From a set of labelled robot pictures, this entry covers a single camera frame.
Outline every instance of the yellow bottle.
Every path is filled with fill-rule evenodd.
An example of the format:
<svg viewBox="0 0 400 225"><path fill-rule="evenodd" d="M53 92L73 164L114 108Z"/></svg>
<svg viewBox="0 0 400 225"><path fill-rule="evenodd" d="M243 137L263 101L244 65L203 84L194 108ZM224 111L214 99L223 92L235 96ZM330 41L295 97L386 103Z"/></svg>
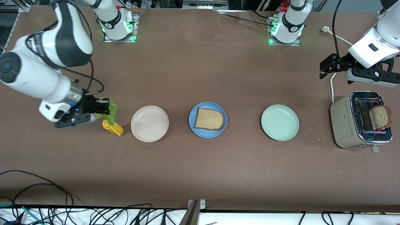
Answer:
<svg viewBox="0 0 400 225"><path fill-rule="evenodd" d="M118 136L121 136L124 133L124 129L116 122L114 122L114 126L111 126L107 121L103 121L103 127L104 129Z"/></svg>

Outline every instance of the brown table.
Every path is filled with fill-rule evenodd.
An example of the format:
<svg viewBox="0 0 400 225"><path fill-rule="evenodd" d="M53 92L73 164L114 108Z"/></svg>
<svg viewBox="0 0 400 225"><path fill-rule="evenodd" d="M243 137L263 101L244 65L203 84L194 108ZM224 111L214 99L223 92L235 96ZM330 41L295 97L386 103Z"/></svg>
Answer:
<svg viewBox="0 0 400 225"><path fill-rule="evenodd" d="M400 88L347 85L338 74L336 100L356 90L381 94L395 117L394 139L378 154L334 142L329 78L320 80L318 71L334 52L332 35L320 32L331 26L332 14L311 13L302 46L286 47L269 46L262 26L211 10L149 10L136 43L103 43L93 10L82 11L93 31L95 77L106 86L97 97L120 104L116 121L125 134L111 134L101 121L57 130L38 112L39 99L1 85L2 171L51 179L73 192L77 205L177 208L202 198L211 209L400 210ZM262 21L248 12L235 15ZM8 50L54 19L50 7L33 6L21 15ZM337 34L356 42L375 21L374 14L338 14ZM340 42L340 49L344 55L347 46ZM90 73L89 66L76 70ZM197 137L188 126L190 110L203 101L218 103L228 116L225 131L213 139ZM260 117L272 104L297 113L300 129L293 139L274 141L263 132ZM130 131L133 114L146 105L163 108L170 120L155 143L140 142ZM12 196L38 181L3 175L0 191ZM40 187L17 203L62 205L63 196Z"/></svg>

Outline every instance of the white cable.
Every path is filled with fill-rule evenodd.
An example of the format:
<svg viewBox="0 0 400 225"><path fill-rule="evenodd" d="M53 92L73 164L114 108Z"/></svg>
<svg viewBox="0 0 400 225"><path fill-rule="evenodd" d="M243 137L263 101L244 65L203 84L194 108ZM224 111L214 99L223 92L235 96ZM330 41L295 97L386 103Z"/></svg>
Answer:
<svg viewBox="0 0 400 225"><path fill-rule="evenodd" d="M329 34L333 35L332 31L330 31L330 29L329 29L328 26L324 26L321 30L322 30L323 33L329 33ZM346 40L346 39L344 39L344 38L341 38L341 37L339 37L339 36L337 36L337 35L336 35L336 37L337 37L338 39L341 39L342 41L348 43L349 45L353 45L351 42L349 42L348 40Z"/></svg>
<svg viewBox="0 0 400 225"><path fill-rule="evenodd" d="M335 99L334 99L334 94L333 94L333 83L332 83L332 80L333 80L333 78L336 76L336 74L337 73L334 73L333 75L332 75L332 77L330 78L330 91L331 91L331 95L332 95L332 104L333 103L335 103Z"/></svg>

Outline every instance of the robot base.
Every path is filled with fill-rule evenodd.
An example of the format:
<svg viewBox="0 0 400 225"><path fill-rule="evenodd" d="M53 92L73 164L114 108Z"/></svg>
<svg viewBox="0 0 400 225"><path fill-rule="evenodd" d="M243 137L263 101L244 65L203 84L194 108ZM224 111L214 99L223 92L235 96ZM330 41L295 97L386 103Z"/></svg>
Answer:
<svg viewBox="0 0 400 225"><path fill-rule="evenodd" d="M132 13L132 19L130 21L136 21L136 22L129 25L132 28L132 32L130 34L128 34L128 36L126 36L125 38L123 38L121 40L113 40L113 39L110 39L107 35L104 35L104 42L119 42L119 43L121 43L121 42L122 43L136 42L136 35L138 33L138 26L139 26L139 21L138 21L139 17L140 17L139 13Z"/></svg>
<svg viewBox="0 0 400 225"><path fill-rule="evenodd" d="M273 24L271 20L266 19L267 24ZM300 46L300 37L296 39L296 41L292 43L282 43L276 39L276 37L272 36L271 32L274 27L268 26L268 43L269 45L283 45L283 46Z"/></svg>

